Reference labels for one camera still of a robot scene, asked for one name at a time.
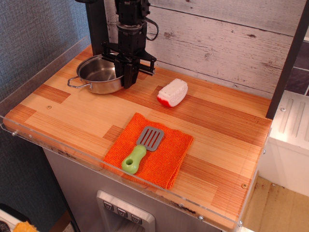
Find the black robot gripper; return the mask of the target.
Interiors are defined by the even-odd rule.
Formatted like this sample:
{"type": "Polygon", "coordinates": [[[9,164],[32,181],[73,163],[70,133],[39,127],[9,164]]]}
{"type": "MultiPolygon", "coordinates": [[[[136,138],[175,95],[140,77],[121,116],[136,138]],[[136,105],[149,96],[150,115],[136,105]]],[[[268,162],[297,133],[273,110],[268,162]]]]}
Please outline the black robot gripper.
{"type": "Polygon", "coordinates": [[[102,56],[114,63],[116,77],[124,76],[124,88],[136,83],[139,71],[155,73],[156,58],[145,51],[147,23],[134,26],[117,23],[118,42],[103,42],[102,56]]]}

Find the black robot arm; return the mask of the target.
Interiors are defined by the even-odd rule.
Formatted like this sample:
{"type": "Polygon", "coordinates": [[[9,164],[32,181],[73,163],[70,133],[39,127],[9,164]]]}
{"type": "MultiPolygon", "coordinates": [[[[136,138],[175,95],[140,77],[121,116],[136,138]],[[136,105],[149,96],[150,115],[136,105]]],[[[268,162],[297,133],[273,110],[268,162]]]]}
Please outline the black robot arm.
{"type": "Polygon", "coordinates": [[[148,19],[150,2],[147,0],[116,0],[115,12],[118,42],[108,38],[105,4],[102,0],[84,0],[88,27],[94,55],[114,64],[115,74],[122,77],[125,89],[136,83],[139,72],[153,75],[156,58],[146,52],[147,24],[157,24],[148,19]]]}

